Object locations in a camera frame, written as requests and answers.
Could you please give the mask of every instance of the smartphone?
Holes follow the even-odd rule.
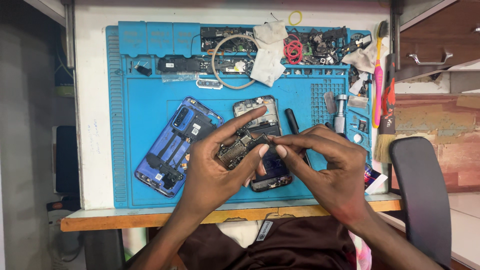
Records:
[[[211,117],[218,120],[212,123]],[[134,176],[172,198],[185,182],[190,145],[223,124],[223,118],[192,97],[186,97],[135,170]]]
[[[238,117],[255,108],[266,106],[267,112],[261,117],[254,119],[248,130],[253,134],[281,136],[282,129],[278,118],[278,110],[273,96],[262,96],[233,104],[233,115]],[[255,192],[267,191],[272,188],[288,185],[292,182],[290,171],[277,154],[275,147],[265,153],[262,158],[267,172],[264,176],[256,175],[255,180],[250,181],[250,186]]]

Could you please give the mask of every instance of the toothbrush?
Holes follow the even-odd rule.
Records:
[[[380,125],[380,114],[382,104],[382,80],[384,72],[380,66],[380,48],[382,46],[382,39],[388,35],[388,22],[382,21],[378,25],[377,30],[377,62],[375,64],[375,71],[373,73],[375,78],[375,105],[372,107],[372,126],[378,128]]]

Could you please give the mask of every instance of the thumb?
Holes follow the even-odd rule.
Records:
[[[243,183],[257,169],[258,164],[269,148],[268,144],[255,146],[230,173],[235,176],[235,179]]]
[[[303,159],[295,153],[290,147],[285,145],[277,145],[275,147],[278,155],[283,159],[288,169],[293,172],[301,180],[312,179],[316,175],[316,171],[308,166]]]

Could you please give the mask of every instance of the black chair backrest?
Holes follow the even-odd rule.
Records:
[[[442,170],[423,137],[393,141],[390,157],[406,214],[407,240],[438,263],[450,265],[452,224]]]

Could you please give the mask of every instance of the spudger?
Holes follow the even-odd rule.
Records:
[[[288,125],[290,126],[290,130],[292,131],[292,134],[295,134],[295,135],[300,134],[299,125],[297,124],[297,120],[295,119],[295,114],[293,114],[293,110],[286,109],[285,114],[287,115]],[[305,163],[308,166],[312,167],[312,165],[310,164],[310,159],[308,159],[306,152],[305,152],[305,156],[303,157],[303,161],[305,161]]]

